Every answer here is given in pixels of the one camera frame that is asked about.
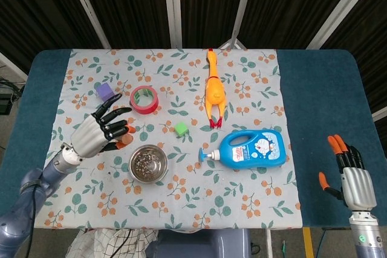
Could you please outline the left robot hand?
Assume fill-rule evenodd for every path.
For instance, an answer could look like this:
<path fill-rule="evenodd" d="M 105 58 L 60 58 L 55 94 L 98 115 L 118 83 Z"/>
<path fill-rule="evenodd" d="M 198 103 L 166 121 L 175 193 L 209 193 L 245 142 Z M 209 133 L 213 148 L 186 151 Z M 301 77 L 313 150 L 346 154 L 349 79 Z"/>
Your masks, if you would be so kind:
<path fill-rule="evenodd" d="M 78 156 L 92 158 L 99 153 L 119 150 L 132 141 L 136 129 L 127 120 L 114 121 L 118 116 L 130 113 L 132 108 L 110 107 L 122 97 L 118 93 L 103 102 L 71 135 L 71 145 Z"/>

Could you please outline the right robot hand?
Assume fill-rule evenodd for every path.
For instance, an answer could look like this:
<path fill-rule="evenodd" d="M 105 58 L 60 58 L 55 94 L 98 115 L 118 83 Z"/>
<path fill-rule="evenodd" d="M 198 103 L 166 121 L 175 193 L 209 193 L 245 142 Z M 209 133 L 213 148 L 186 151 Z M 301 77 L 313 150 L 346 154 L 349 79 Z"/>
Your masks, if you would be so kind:
<path fill-rule="evenodd" d="M 322 190 L 343 201 L 351 211 L 371 211 L 377 205 L 369 172 L 365 169 L 360 152 L 346 144 L 338 134 L 328 136 L 328 143 L 335 154 L 339 168 L 341 188 L 332 188 L 323 172 L 319 172 Z"/>

